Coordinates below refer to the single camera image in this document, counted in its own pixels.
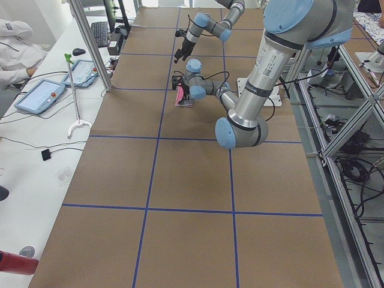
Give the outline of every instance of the blue joint cap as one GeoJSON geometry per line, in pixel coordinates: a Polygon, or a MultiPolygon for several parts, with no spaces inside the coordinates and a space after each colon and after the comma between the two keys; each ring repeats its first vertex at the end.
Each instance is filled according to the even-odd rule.
{"type": "Polygon", "coordinates": [[[205,28],[208,25],[209,17],[208,15],[199,12],[194,17],[193,22],[196,23],[198,26],[205,28]]]}
{"type": "Polygon", "coordinates": [[[191,86],[190,95],[193,100],[203,99],[206,95],[205,89],[201,86],[191,86]]]}
{"type": "Polygon", "coordinates": [[[190,59],[187,62],[186,68],[189,72],[198,73],[202,70],[202,63],[197,59],[190,59]]]}
{"type": "Polygon", "coordinates": [[[221,147],[227,149],[236,147],[235,132],[228,119],[222,117],[216,121],[215,133],[217,142],[221,147]]]}
{"type": "Polygon", "coordinates": [[[225,29],[223,33],[220,35],[220,40],[222,42],[228,41],[230,35],[232,34],[232,31],[230,29],[225,29]]]}

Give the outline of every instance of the blue panel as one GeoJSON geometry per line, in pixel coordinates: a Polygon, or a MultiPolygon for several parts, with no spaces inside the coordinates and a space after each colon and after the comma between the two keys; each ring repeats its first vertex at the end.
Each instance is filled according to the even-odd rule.
{"type": "Polygon", "coordinates": [[[352,28],[326,38],[309,42],[305,44],[305,48],[316,49],[316,48],[326,48],[326,47],[342,45],[345,42],[347,42],[351,38],[351,36],[352,36],[352,28]]]}
{"type": "Polygon", "coordinates": [[[201,86],[191,86],[190,95],[191,95],[191,98],[194,100],[203,99],[206,95],[205,89],[201,86]]]}
{"type": "Polygon", "coordinates": [[[308,14],[314,0],[270,0],[264,12],[264,27],[272,34],[291,30],[308,14]]]}
{"type": "Polygon", "coordinates": [[[231,33],[232,33],[232,32],[231,32],[230,29],[225,29],[224,32],[221,33],[221,35],[220,35],[220,40],[221,40],[222,42],[226,42],[226,41],[228,41],[228,39],[229,39],[231,33]]]}
{"type": "Polygon", "coordinates": [[[197,59],[190,59],[185,67],[189,72],[198,73],[202,70],[202,63],[197,59]]]}
{"type": "Polygon", "coordinates": [[[197,13],[193,22],[198,26],[205,28],[208,25],[209,17],[204,13],[197,13]]]}
{"type": "Polygon", "coordinates": [[[215,133],[221,147],[233,149],[236,147],[235,132],[228,119],[222,117],[216,122],[215,133]]]}

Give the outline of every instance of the red can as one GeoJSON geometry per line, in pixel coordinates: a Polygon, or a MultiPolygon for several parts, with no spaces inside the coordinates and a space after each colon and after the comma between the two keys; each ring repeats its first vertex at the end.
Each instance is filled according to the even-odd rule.
{"type": "Polygon", "coordinates": [[[2,272],[32,275],[37,265],[37,259],[0,251],[0,271],[2,272]]]}

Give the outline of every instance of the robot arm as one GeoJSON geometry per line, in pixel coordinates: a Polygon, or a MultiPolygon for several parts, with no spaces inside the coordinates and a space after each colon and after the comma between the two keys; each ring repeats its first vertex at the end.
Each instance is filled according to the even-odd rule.
{"type": "Polygon", "coordinates": [[[175,53],[175,63],[177,63],[181,57],[182,60],[185,61],[186,58],[191,55],[193,47],[204,30],[223,42],[229,39],[233,25],[244,13],[244,0],[216,0],[216,2],[229,9],[229,12],[220,23],[216,22],[208,14],[197,13],[192,21],[191,27],[187,31],[178,30],[176,32],[175,36],[184,37],[184,41],[182,48],[178,49],[175,53]]]}
{"type": "Polygon", "coordinates": [[[332,47],[352,34],[354,0],[270,0],[265,10],[265,44],[248,77],[241,97],[219,89],[222,103],[232,102],[227,117],[215,127],[219,144],[228,149],[256,146],[268,128],[260,111],[292,53],[332,47]]]}

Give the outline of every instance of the green clip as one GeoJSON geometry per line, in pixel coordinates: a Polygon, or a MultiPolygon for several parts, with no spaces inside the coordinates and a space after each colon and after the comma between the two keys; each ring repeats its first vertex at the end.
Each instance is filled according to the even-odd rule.
{"type": "Polygon", "coordinates": [[[72,57],[71,54],[64,54],[64,56],[65,56],[65,60],[66,60],[67,62],[73,64],[73,62],[71,61],[71,57],[72,57]]]}

